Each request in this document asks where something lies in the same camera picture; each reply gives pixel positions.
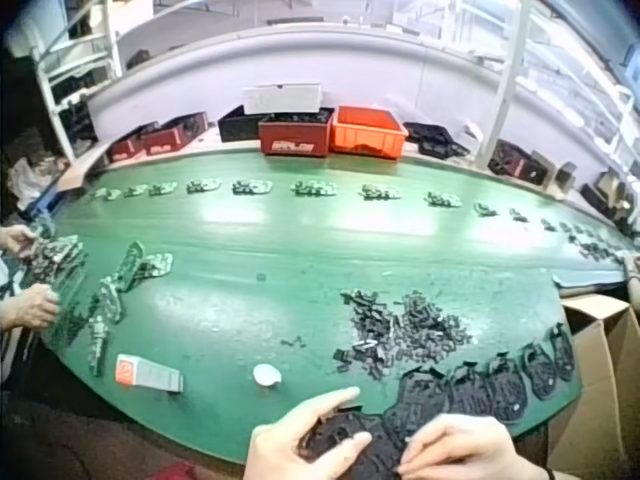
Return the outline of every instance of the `black plastic bin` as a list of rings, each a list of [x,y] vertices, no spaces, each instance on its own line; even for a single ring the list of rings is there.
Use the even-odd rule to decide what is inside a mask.
[[[220,138],[223,142],[258,140],[260,138],[258,123],[266,117],[268,115],[264,113],[245,115],[244,106],[240,105],[218,120]]]
[[[450,157],[466,157],[469,149],[463,147],[440,125],[428,125],[418,122],[406,122],[405,128],[409,132],[407,142],[417,143],[422,155],[447,160]]]

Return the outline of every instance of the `green surface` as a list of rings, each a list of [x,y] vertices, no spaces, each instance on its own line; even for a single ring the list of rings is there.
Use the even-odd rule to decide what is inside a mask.
[[[220,178],[220,190],[187,195],[186,184]],[[234,196],[238,179],[269,180],[265,196]],[[296,197],[297,180],[338,185],[335,197]],[[477,343],[455,352],[438,368],[463,360],[488,361],[517,352],[564,319],[550,270],[582,274],[617,271],[613,263],[585,260],[563,233],[545,232],[544,216],[581,223],[615,243],[613,229],[564,205],[469,174],[412,163],[335,156],[264,159],[257,153],[201,155],[171,163],[108,172],[92,185],[121,190],[137,184],[176,181],[176,192],[112,202],[90,195],[56,215],[59,235],[78,234],[89,254],[77,296],[88,301],[100,278],[118,267],[128,245],[141,241],[147,254],[170,252],[173,271],[145,280],[122,296],[126,317],[113,329],[105,374],[89,373],[89,335],[83,330],[58,355],[84,382],[113,405],[158,432],[223,458],[242,461],[258,424],[279,418],[299,401],[348,385],[362,389],[367,412],[395,401],[398,378],[416,364],[396,364],[382,382],[358,367],[335,372],[336,348],[355,340],[351,309],[339,293],[360,288],[392,303],[414,289],[446,312],[459,314]],[[363,183],[385,183],[403,198],[364,201]],[[460,209],[431,208],[426,191],[458,195]],[[480,219],[481,201],[501,216]],[[531,220],[507,215],[514,207]],[[281,339],[300,335],[307,348]],[[545,340],[547,351],[552,354]],[[179,395],[126,388],[114,381],[119,353],[139,355],[181,370]],[[284,381],[264,390],[253,367],[275,365]],[[560,381],[552,399],[530,396],[516,434],[544,421],[579,394],[577,377]]]

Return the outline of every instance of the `stack of black parts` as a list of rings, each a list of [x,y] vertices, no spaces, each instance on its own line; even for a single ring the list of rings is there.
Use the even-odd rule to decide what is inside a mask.
[[[340,373],[357,362],[371,378],[382,380],[396,362],[438,363],[471,341],[458,316],[443,314],[418,291],[399,302],[404,307],[401,315],[379,302],[377,292],[356,289],[341,295],[353,307],[351,321],[359,340],[350,350],[338,349],[333,354],[341,362]]]
[[[469,149],[455,142],[449,131],[440,125],[427,125],[417,122],[406,122],[409,132],[407,141],[418,144],[422,155],[447,160],[451,157],[466,157]]]

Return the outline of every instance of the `hand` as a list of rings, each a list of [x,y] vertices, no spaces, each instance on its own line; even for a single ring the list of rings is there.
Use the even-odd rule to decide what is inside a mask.
[[[360,432],[344,440],[313,463],[297,454],[300,440],[318,422],[360,394],[356,387],[307,400],[273,425],[257,427],[251,435],[244,480],[335,480],[345,473],[371,442]]]
[[[49,285],[36,284],[0,303],[0,326],[3,331],[15,327],[42,330],[55,322],[59,312],[58,295]]]
[[[518,456],[495,418],[440,415],[416,433],[402,455],[403,480],[548,480]]]
[[[31,246],[38,236],[24,225],[0,229],[0,248],[7,250],[19,258],[31,254]]]

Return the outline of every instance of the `storage bin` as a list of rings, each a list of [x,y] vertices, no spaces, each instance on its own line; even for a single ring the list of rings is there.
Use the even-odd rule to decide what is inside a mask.
[[[145,134],[144,148],[147,155],[177,152],[208,129],[209,122],[205,112],[176,117],[156,131]]]
[[[391,112],[339,107],[333,116],[331,148],[336,152],[397,159],[402,155],[407,135],[407,129]]]
[[[265,155],[326,157],[332,108],[318,113],[274,113],[260,122],[260,149]]]
[[[160,124],[158,122],[148,123],[116,140],[109,149],[111,163],[129,160],[138,155],[138,153],[144,150],[144,134],[157,130],[159,126]]]
[[[266,116],[263,113],[247,115],[244,113],[244,106],[236,107],[218,120],[221,140],[223,142],[258,140],[258,123]]]

